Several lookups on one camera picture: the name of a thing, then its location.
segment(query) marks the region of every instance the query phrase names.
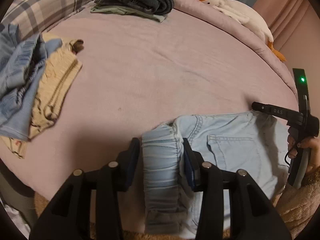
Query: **bed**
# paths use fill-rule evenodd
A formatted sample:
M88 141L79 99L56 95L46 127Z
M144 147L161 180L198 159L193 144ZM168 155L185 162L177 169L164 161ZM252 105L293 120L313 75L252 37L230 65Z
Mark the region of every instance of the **bed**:
M211 13L199 1L175 0L161 24L90 8L60 22L50 32L84 40L83 67L55 126L32 140L24 159L0 141L1 160L50 200L73 170L99 169L132 137L177 116L244 112L252 101L297 110L287 67L248 29ZM119 205L123 228L143 232L141 161Z

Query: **metal clamp stand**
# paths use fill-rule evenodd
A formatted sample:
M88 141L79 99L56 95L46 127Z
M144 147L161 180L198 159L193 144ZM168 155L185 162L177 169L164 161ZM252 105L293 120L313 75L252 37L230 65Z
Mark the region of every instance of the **metal clamp stand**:
M224 189L230 194L232 239L292 239L280 215L247 171L222 171L192 151L186 138L183 146L188 184L194 192L203 191L196 240L222 239Z
M123 240L117 192L126 192L131 186L139 152L139 139L133 138L127 151L100 170L75 170L43 211L29 239L91 239L90 198L96 189L97 240Z

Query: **light blue jeans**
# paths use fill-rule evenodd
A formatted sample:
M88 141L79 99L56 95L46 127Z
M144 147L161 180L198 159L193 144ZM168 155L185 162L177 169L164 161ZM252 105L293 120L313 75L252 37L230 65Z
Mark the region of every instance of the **light blue jeans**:
M26 141L45 60L62 41L44 43L38 33L21 42L18 34L10 24L0 32L0 135Z
M287 136L287 128L276 118L256 111L184 115L144 133L146 233L195 238L202 192L194 193L188 186L182 138L222 170L247 170L271 198L287 179ZM224 229L228 227L230 204L224 190Z

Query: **white plush toy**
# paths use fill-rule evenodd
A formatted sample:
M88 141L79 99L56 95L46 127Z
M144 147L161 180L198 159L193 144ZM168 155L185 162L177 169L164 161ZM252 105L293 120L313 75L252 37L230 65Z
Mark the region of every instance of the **white plush toy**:
M202 3L209 4L223 14L235 19L237 22L247 27L256 34L272 52L281 60L285 57L273 48L273 36L267 23L254 9L246 4L236 0L199 0Z

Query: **plaid pillow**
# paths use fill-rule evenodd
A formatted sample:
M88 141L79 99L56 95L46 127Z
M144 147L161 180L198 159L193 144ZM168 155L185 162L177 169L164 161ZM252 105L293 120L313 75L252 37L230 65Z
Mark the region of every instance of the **plaid pillow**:
M28 38L81 8L91 0L14 0L2 23L19 25L21 39Z

